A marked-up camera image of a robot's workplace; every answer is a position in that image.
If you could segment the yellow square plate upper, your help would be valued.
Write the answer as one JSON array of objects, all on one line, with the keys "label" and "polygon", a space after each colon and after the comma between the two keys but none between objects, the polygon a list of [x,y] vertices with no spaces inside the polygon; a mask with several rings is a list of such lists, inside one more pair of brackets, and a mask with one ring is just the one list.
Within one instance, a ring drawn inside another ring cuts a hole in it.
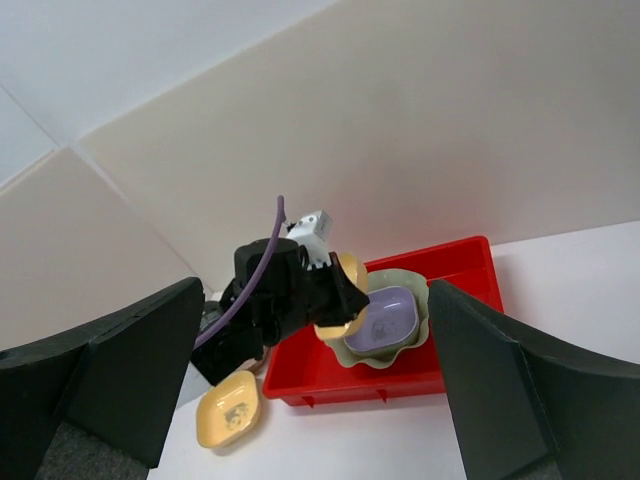
[{"label": "yellow square plate upper", "polygon": [[226,447],[254,428],[260,413],[255,375],[248,370],[234,372],[200,399],[196,409],[197,441],[203,448]]}]

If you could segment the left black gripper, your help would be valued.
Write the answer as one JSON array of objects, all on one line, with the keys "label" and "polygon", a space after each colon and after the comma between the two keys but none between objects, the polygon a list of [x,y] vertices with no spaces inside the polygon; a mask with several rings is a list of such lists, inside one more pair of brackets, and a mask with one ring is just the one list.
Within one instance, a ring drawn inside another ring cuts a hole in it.
[{"label": "left black gripper", "polygon": [[273,347],[309,325],[336,327],[354,320],[369,298],[346,278],[338,255],[331,252],[330,258],[330,265],[305,270],[306,249],[279,238],[233,325]]}]

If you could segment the red plastic bin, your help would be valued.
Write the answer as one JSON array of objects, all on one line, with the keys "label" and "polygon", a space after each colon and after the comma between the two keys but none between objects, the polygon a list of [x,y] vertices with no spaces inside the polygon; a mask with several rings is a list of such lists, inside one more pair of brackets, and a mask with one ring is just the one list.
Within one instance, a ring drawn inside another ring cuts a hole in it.
[{"label": "red plastic bin", "polygon": [[[404,269],[423,276],[426,284],[443,279],[502,311],[489,241],[470,237],[415,250],[366,264],[368,272]],[[439,394],[444,380],[434,340],[401,352],[385,369],[364,363],[339,364],[331,348],[309,326],[283,341],[272,351],[263,383],[263,394],[290,406]]]}]

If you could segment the yellow square panda plate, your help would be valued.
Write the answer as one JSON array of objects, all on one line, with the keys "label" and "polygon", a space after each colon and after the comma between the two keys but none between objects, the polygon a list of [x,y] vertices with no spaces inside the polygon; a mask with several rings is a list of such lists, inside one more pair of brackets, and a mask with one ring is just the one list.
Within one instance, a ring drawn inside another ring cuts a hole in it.
[{"label": "yellow square panda plate", "polygon": [[[340,266],[346,275],[346,278],[362,293],[368,292],[368,273],[363,262],[351,253],[340,253],[338,255]],[[319,327],[315,326],[314,331],[316,337],[323,341],[333,341],[344,339],[345,337],[354,335],[363,325],[366,318],[367,308],[364,308],[356,316],[354,320],[347,322],[345,325],[336,327]]]}]

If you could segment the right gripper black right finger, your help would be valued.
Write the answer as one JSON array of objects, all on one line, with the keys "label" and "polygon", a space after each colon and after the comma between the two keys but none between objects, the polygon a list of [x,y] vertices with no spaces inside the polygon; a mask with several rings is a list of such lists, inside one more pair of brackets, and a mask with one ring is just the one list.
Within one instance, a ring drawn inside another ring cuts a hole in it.
[{"label": "right gripper black right finger", "polygon": [[537,330],[444,280],[432,334],[469,479],[636,479],[639,367]]}]

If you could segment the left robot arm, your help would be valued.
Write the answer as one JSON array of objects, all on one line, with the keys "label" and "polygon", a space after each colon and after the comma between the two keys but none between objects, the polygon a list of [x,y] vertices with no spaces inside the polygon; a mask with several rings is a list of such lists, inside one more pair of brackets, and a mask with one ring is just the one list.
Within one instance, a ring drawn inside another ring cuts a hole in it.
[{"label": "left robot arm", "polygon": [[207,325],[212,336],[196,342],[191,363],[216,385],[244,362],[264,356],[266,347],[309,325],[345,326],[369,304],[366,293],[348,277],[336,253],[315,266],[310,250],[292,239],[279,238],[266,268],[243,304],[241,294],[257,272],[269,241],[261,239],[239,247],[234,254],[235,277],[218,301],[207,302],[205,316],[229,313],[219,330],[216,319]]}]

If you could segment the large green scalloped bowl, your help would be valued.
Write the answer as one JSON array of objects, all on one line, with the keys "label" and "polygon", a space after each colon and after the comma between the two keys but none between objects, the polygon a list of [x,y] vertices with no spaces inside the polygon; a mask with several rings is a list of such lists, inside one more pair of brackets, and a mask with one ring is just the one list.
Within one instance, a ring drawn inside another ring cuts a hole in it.
[{"label": "large green scalloped bowl", "polygon": [[402,354],[421,347],[428,340],[430,334],[428,312],[429,287],[427,286],[426,278],[418,273],[403,269],[385,269],[368,274],[368,295],[373,291],[391,286],[406,287],[414,295],[420,317],[420,328],[416,341],[409,346],[402,347],[395,353],[373,358],[360,357],[353,354],[345,344],[346,337],[344,339],[325,342],[333,351],[340,366],[347,369],[357,365],[365,365],[376,370],[388,369],[398,362],[398,358]]}]

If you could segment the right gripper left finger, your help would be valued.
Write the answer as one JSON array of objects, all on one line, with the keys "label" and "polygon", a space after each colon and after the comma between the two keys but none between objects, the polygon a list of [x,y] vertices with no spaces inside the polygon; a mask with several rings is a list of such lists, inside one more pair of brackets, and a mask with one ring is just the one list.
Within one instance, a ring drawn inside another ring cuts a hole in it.
[{"label": "right gripper left finger", "polygon": [[203,305],[203,285],[189,277],[2,351],[2,478],[147,478],[162,455]]}]

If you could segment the purple square panda plate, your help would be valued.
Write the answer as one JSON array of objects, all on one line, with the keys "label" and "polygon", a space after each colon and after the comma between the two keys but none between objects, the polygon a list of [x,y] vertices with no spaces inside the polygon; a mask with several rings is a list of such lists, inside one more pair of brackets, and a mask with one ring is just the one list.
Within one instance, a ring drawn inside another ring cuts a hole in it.
[{"label": "purple square panda plate", "polygon": [[416,341],[420,317],[414,295],[408,288],[385,287],[368,297],[370,303],[361,327],[345,338],[345,344],[353,354],[380,357]]}]

